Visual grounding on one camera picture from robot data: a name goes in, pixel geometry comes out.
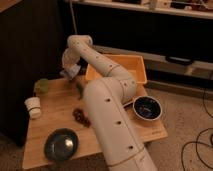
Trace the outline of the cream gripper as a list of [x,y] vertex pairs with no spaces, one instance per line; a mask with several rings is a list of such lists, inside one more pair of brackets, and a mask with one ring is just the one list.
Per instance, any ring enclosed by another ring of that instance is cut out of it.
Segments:
[[73,65],[77,64],[80,60],[80,56],[69,49],[66,49],[62,55],[62,67],[64,69],[71,68]]

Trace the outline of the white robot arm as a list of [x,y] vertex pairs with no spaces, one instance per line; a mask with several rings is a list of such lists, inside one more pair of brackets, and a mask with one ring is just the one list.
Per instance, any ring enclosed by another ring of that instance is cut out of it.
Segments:
[[69,36],[62,66],[68,69],[83,58],[102,75],[86,85],[83,99],[109,170],[158,171],[123,107],[136,93],[134,77],[92,44],[88,35]]

